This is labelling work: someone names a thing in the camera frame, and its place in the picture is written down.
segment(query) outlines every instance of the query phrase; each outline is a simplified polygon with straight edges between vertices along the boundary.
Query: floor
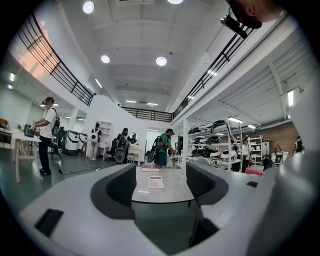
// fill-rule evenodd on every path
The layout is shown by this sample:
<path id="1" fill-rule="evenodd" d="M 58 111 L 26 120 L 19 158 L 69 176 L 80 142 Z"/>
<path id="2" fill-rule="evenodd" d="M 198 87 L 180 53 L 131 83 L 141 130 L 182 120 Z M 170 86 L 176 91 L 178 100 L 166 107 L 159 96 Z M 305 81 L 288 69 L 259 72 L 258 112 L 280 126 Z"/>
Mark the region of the floor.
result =
<path id="1" fill-rule="evenodd" d="M 18 214 L 30 202 L 55 184 L 77 175 L 95 172 L 96 168 L 107 168 L 116 163 L 103 162 L 102 158 L 89 161 L 82 155 L 65 155 L 62 159 L 49 157 L 52 175 L 41 177 L 40 163 L 35 160 L 20 162 L 20 183 L 16 182 L 15 165 L 11 161 L 11 150 L 0 148 L 0 190 L 11 210 Z M 173 255 L 189 246 L 198 206 L 192 202 L 171 204 L 133 203 L 137 227 L 155 245 L 168 255 Z"/>

